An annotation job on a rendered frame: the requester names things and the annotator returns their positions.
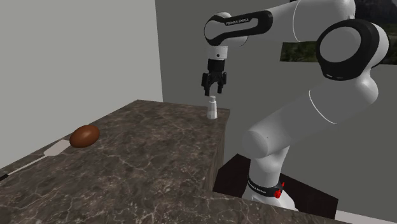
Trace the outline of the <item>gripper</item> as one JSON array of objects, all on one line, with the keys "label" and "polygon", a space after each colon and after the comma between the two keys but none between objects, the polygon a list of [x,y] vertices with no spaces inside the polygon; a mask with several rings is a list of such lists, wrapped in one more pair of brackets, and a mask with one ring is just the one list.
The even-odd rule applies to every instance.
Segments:
[{"label": "gripper", "polygon": [[225,60],[209,59],[207,61],[207,73],[202,75],[201,86],[204,88],[204,95],[209,96],[213,83],[218,84],[217,93],[221,94],[226,85],[227,73],[224,71]]}]

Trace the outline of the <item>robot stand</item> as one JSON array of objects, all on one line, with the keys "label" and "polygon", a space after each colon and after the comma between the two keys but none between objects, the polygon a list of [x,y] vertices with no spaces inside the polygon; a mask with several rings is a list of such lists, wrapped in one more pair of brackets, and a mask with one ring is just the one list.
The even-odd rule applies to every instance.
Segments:
[{"label": "robot stand", "polygon": [[[246,188],[250,159],[236,154],[217,173],[214,192],[241,198]],[[286,193],[294,200],[295,207],[303,213],[334,219],[338,199],[285,174],[280,175]]]}]

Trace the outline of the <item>small white bottle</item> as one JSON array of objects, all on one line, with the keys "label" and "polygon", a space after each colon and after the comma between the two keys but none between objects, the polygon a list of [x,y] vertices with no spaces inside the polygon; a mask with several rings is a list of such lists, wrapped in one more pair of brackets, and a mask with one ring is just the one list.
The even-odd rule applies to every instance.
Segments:
[{"label": "small white bottle", "polygon": [[209,104],[208,104],[208,109],[207,109],[207,118],[210,120],[215,120],[218,117],[218,111],[217,111],[217,102],[216,102],[216,96],[212,95],[209,97]]}]

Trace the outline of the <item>landscape wall picture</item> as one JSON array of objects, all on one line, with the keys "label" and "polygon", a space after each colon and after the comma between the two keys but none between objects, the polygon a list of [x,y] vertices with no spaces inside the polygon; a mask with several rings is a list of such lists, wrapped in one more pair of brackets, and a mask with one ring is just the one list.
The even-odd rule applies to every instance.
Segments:
[{"label": "landscape wall picture", "polygon": [[[397,0],[354,0],[355,18],[379,25],[389,38],[389,49],[380,64],[397,65]],[[317,62],[314,41],[283,43],[280,61]]]}]

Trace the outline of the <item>brown egg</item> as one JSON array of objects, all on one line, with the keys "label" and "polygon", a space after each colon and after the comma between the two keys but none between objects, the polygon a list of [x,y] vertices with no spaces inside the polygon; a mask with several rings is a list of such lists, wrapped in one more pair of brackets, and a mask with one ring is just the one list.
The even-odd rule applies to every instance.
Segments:
[{"label": "brown egg", "polygon": [[94,144],[99,136],[100,130],[95,125],[84,125],[71,134],[69,142],[74,148],[86,148]]}]

